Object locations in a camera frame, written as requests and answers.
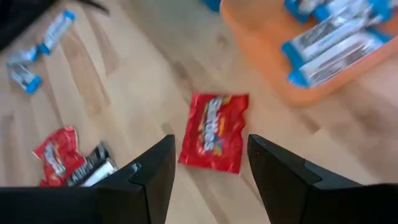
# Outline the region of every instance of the red candy wrapper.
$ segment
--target red candy wrapper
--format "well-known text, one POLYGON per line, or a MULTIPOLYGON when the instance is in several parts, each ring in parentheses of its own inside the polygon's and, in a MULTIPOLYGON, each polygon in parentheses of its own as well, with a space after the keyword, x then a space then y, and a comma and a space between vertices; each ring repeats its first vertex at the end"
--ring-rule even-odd
POLYGON ((69 126, 52 133, 33 151, 44 163, 45 179, 40 181, 41 187, 62 186, 73 171, 83 165, 85 158, 77 148, 76 129, 69 126))
POLYGON ((248 104, 249 95, 193 94, 178 162, 238 174, 248 104))

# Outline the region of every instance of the floor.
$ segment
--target floor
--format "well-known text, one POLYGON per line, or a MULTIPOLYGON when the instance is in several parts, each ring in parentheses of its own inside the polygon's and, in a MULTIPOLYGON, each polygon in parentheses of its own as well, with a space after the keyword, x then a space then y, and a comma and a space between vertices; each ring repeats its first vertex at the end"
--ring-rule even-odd
MULTIPOLYGON (((0 76, 0 185, 37 185, 32 155, 54 129, 74 125, 80 151, 100 140, 119 167, 175 134, 177 154, 193 91, 249 93, 256 133, 362 184, 397 182, 398 56, 308 108, 286 105, 245 61, 219 15, 196 0, 104 1, 107 17, 72 2, 56 6, 0 55, 42 38, 65 7, 77 20, 49 57, 32 96, 0 76)), ((6 74, 5 67, 0 73, 6 74)), ((244 156, 240 175, 177 165, 167 223, 267 223, 244 156)))

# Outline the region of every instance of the orange tray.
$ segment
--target orange tray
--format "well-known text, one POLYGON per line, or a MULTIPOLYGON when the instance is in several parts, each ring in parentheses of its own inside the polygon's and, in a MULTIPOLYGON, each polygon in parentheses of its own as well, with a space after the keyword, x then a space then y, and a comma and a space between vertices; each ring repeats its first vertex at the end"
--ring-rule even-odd
POLYGON ((280 47, 313 27, 315 20, 300 24, 284 9, 283 0, 223 0, 221 15, 246 57, 265 75, 279 95, 295 106, 316 103, 398 52, 397 15, 377 27, 393 36, 391 41, 326 83, 309 89, 300 88, 288 82, 287 75, 292 67, 280 47))

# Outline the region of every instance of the orange plastic bin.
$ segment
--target orange plastic bin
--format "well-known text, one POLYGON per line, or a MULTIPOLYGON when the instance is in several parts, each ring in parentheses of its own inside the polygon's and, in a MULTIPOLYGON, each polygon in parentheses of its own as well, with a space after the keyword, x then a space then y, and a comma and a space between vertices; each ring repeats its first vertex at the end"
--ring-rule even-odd
POLYGON ((394 37, 391 41, 328 82, 315 88, 300 88, 288 82, 287 75, 292 68, 280 47, 313 27, 315 20, 305 25, 295 21, 284 9, 283 0, 223 0, 221 15, 246 57, 279 95, 295 106, 316 103, 398 52, 398 15, 395 15, 391 21, 378 27, 394 37))

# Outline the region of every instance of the wooden floor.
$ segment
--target wooden floor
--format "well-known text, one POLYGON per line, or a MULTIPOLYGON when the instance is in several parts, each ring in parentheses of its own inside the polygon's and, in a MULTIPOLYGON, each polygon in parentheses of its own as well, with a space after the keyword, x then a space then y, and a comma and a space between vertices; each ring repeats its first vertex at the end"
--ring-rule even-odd
MULTIPOLYGON (((44 85, 27 96, 0 68, 0 185, 37 185, 32 155, 54 129, 74 125, 80 151, 100 140, 121 167, 175 134, 177 154, 193 91, 250 93, 248 133, 256 133, 362 184, 398 182, 398 56, 309 108, 280 101, 239 53, 218 14, 197 0, 104 1, 107 17, 58 5, 10 49, 38 42, 62 9, 73 28, 31 66, 44 85)), ((167 223, 267 223, 246 155, 240 175, 177 165, 167 223)))

